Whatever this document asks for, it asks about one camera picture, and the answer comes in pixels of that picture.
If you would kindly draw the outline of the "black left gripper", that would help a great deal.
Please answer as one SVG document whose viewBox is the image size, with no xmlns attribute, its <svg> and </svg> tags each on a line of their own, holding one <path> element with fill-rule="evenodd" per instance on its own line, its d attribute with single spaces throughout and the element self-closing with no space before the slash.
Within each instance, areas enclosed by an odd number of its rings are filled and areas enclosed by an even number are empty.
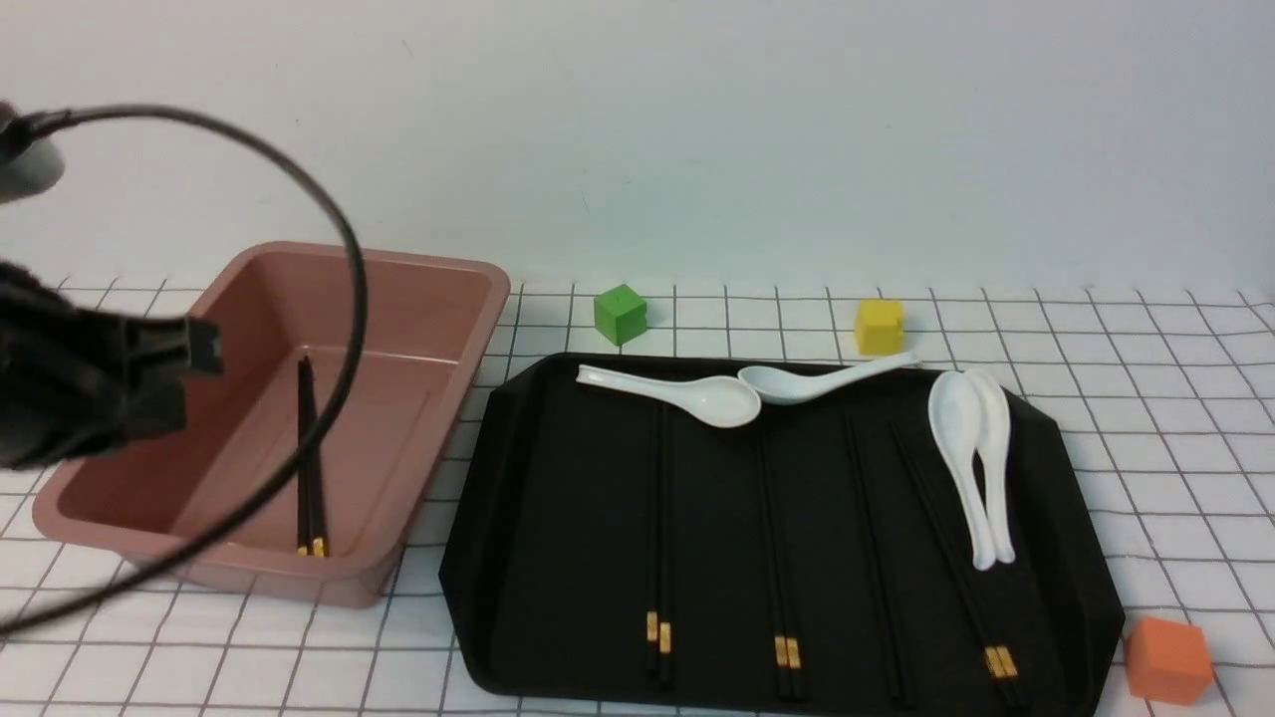
<svg viewBox="0 0 1275 717">
<path fill-rule="evenodd" d="M 37 469 L 164 438 L 187 425 L 185 381 L 223 373 L 221 330 L 70 302 L 3 264 L 1 463 Z"/>
</svg>

